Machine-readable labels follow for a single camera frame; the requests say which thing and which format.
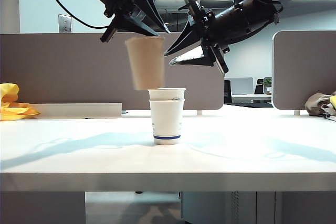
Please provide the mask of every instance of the blue stripe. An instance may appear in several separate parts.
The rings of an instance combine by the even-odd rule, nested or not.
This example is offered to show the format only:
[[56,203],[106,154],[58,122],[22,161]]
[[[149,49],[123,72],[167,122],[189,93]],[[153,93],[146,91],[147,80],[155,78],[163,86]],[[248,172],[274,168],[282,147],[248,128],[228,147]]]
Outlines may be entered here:
[[177,139],[177,138],[180,138],[180,137],[181,137],[181,135],[178,135],[178,136],[155,136],[154,135],[154,138],[163,139],[163,140]]

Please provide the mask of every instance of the stacked cups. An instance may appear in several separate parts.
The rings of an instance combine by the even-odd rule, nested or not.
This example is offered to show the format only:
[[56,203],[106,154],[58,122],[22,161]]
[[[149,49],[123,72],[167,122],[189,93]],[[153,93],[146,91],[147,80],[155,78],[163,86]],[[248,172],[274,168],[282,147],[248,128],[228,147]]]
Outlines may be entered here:
[[177,144],[181,137],[185,88],[148,91],[155,144]]

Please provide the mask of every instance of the gray cloth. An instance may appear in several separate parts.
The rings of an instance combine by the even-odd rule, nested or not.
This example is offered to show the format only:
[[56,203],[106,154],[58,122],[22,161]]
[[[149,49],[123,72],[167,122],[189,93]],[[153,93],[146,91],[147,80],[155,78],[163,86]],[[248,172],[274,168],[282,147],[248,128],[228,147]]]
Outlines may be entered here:
[[308,100],[304,104],[304,107],[308,111],[309,115],[322,115],[324,113],[322,106],[325,104],[329,104],[331,97],[331,95],[327,94],[313,94],[310,98],[308,98]]
[[317,93],[308,98],[304,107],[309,115],[323,115],[324,118],[334,120],[333,118],[336,116],[336,108],[330,102],[332,95]]

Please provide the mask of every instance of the cup rim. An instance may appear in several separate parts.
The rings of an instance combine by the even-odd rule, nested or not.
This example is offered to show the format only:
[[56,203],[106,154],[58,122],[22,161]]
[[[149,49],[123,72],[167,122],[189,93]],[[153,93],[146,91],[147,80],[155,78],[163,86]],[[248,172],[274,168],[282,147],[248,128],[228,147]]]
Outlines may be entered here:
[[125,44],[132,42],[134,40],[143,40],[143,39],[161,39],[163,40],[164,38],[162,36],[145,36],[145,37],[132,37],[129,38],[128,40],[125,41]]
[[149,102],[184,102],[185,99],[149,99]]
[[147,89],[148,91],[164,91],[164,90],[185,90],[186,88],[157,88],[157,89]]

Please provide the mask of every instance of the beige paper cup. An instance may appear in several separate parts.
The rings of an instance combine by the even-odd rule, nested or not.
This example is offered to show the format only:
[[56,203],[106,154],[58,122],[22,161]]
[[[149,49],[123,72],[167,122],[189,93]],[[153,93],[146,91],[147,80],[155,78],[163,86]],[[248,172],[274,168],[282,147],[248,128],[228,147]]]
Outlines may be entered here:
[[130,59],[133,85],[137,90],[164,86],[163,38],[133,37],[125,41]]

